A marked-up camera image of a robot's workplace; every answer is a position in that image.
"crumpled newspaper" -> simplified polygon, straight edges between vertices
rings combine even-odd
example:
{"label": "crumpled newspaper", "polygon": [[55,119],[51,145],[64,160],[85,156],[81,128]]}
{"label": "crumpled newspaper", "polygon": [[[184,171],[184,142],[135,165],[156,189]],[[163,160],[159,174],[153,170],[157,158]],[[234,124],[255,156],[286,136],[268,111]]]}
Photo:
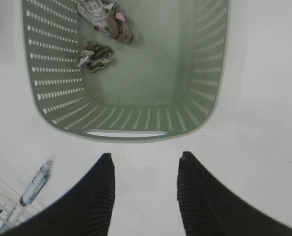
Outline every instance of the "crumpled newspaper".
{"label": "crumpled newspaper", "polygon": [[109,0],[79,0],[79,13],[95,28],[117,42],[131,44],[134,36],[120,6]]}
{"label": "crumpled newspaper", "polygon": [[75,60],[75,66],[86,66],[91,73],[104,69],[113,60],[113,50],[95,42],[89,42]]}

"floor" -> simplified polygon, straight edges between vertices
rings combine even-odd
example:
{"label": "floor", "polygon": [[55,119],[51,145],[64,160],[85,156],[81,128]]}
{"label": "floor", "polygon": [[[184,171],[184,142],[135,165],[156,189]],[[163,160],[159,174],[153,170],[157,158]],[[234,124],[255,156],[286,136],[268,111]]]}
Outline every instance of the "floor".
{"label": "floor", "polygon": [[183,236],[177,165],[191,150],[234,193],[292,227],[292,0],[231,0],[230,24],[220,100],[203,128],[178,140],[106,144],[62,134],[36,112],[20,1],[0,0],[0,178],[22,193],[55,156],[35,202],[42,210],[111,152],[117,189],[109,235]]}

